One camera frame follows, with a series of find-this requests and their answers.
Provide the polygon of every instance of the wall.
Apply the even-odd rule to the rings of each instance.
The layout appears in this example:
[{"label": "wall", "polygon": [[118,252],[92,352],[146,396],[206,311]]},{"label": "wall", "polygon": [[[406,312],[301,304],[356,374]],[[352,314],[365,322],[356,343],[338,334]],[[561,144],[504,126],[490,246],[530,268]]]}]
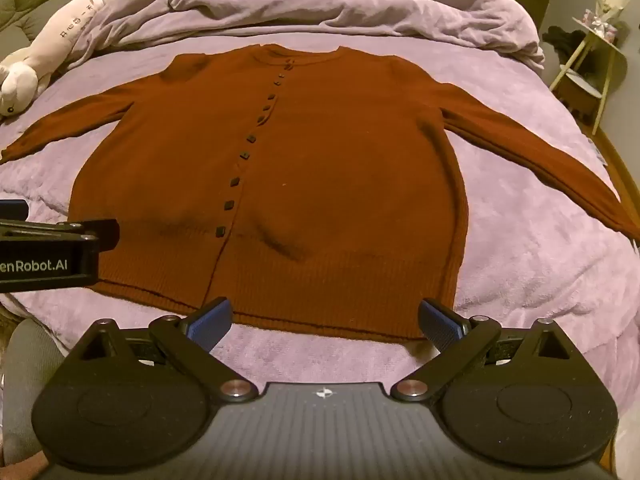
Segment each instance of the wall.
[{"label": "wall", "polygon": [[[595,0],[550,0],[540,32],[558,25],[567,32],[578,26],[584,9],[593,9]],[[620,16],[628,34],[619,44],[626,62],[617,62],[612,91],[600,127],[623,159],[629,173],[640,186],[640,0],[631,3]]]}]

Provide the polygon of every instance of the white stuffed animal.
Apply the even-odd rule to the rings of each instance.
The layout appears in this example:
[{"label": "white stuffed animal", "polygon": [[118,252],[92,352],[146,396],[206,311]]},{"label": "white stuffed animal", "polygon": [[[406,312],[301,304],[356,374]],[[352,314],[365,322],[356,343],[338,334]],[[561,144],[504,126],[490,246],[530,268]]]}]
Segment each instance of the white stuffed animal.
[{"label": "white stuffed animal", "polygon": [[50,17],[30,46],[0,62],[0,121],[26,110],[49,86],[80,32],[111,0],[71,0]]}]

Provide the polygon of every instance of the silver bolt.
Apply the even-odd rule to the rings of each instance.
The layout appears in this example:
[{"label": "silver bolt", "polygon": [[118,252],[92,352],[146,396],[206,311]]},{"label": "silver bolt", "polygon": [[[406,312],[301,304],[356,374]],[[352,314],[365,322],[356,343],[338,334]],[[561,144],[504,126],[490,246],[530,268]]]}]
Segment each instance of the silver bolt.
[{"label": "silver bolt", "polygon": [[251,393],[251,383],[242,379],[232,379],[220,386],[220,391],[227,397],[244,397]]},{"label": "silver bolt", "polygon": [[418,397],[429,391],[429,387],[422,381],[414,379],[405,379],[396,384],[396,390],[407,397]]}]

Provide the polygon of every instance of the cardigan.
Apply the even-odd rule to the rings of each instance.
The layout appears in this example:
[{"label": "cardigan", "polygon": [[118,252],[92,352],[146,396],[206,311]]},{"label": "cardigan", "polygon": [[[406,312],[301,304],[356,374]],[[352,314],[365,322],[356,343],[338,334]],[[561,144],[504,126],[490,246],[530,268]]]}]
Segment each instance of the cardigan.
[{"label": "cardigan", "polygon": [[445,130],[640,238],[584,165],[396,56],[181,54],[41,118],[2,163],[112,121],[68,219],[120,224],[93,290],[178,314],[226,296],[235,322],[259,328],[421,338],[420,300],[453,306],[468,223]]}]

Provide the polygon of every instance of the wooden floor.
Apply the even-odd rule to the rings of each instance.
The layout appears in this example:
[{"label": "wooden floor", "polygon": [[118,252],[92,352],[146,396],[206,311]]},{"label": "wooden floor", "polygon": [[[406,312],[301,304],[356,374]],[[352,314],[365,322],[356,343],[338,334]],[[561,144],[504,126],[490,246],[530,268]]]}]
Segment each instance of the wooden floor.
[{"label": "wooden floor", "polygon": [[622,207],[626,210],[631,219],[640,226],[640,192],[638,186],[626,169],[620,155],[613,147],[610,140],[602,130],[598,130],[595,136],[591,136],[591,126],[586,126],[578,122],[578,126],[585,136],[589,137],[600,153],[607,161],[607,171],[609,177],[620,195]]}]

